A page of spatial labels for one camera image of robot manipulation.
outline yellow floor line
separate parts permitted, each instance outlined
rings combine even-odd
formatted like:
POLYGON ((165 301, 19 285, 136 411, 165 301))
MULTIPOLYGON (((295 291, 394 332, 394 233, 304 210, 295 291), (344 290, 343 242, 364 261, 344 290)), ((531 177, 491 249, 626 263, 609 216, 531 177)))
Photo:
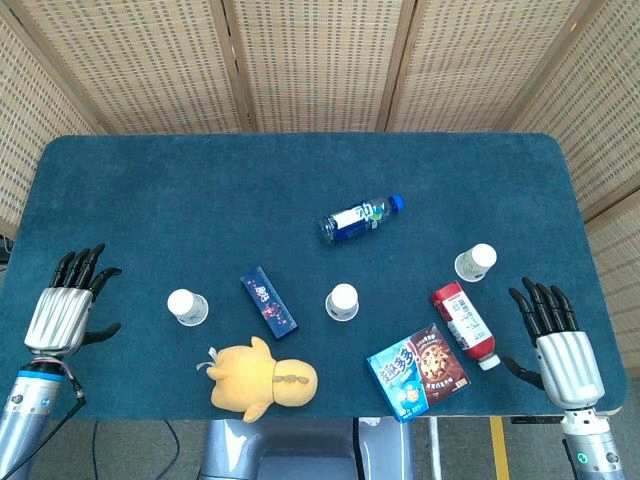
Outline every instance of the yellow floor line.
POLYGON ((493 444, 493 460, 496 464, 497 480, 509 480, 509 463, 507 448, 504 444, 502 417, 489 417, 491 425, 491 443, 493 444))

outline water bottle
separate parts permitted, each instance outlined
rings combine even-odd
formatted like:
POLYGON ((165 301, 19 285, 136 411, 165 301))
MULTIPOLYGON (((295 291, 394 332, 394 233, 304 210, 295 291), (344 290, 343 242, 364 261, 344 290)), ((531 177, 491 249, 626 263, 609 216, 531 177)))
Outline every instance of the water bottle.
POLYGON ((375 230, 392 213, 402 210, 404 200, 400 195, 359 202, 342 212, 322 217, 319 221, 320 235, 327 243, 333 245, 367 230, 375 230))

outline woven panel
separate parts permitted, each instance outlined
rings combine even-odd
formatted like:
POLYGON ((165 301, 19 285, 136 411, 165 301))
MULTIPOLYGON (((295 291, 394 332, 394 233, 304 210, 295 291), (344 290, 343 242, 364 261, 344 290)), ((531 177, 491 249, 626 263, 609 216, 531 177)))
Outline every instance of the woven panel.
POLYGON ((640 194, 635 205, 588 228, 625 367, 640 367, 640 194))
POLYGON ((0 234, 15 238, 42 150, 69 133, 93 131, 0 18, 0 234))
POLYGON ((373 130, 401 0, 236 0, 264 131, 373 130))
POLYGON ((391 130, 489 130, 576 0, 431 0, 391 130))
POLYGON ((560 142, 582 209, 640 182, 640 2, 605 3, 515 129, 560 142))
POLYGON ((23 8, 116 132, 239 131, 207 0, 23 8))

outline stuffed toy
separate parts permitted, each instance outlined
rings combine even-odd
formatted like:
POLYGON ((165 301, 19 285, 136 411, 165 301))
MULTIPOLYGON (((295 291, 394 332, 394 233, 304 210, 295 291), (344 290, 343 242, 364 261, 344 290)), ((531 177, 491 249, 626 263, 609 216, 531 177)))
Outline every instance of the stuffed toy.
POLYGON ((255 422, 272 403, 300 407, 316 394, 318 376, 300 360, 275 361, 269 346, 251 337, 251 346, 225 348, 215 356, 207 375, 215 380, 211 403, 218 408, 244 412, 243 420, 255 422))

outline white paper cup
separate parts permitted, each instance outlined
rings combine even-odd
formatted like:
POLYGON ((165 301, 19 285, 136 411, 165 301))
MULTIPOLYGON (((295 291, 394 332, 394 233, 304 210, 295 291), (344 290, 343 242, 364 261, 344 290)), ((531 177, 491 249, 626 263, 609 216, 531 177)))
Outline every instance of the white paper cup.
POLYGON ((465 282, 479 282, 497 259, 498 254, 491 245, 479 243, 458 255, 455 262, 456 273, 465 282))
POLYGON ((336 285, 327 296, 325 308, 334 320, 347 322, 356 316, 360 308, 358 292, 348 283, 336 285))
POLYGON ((175 290, 169 295, 167 307, 178 321, 187 327, 200 325, 209 314, 209 304, 205 298, 185 288, 175 290))

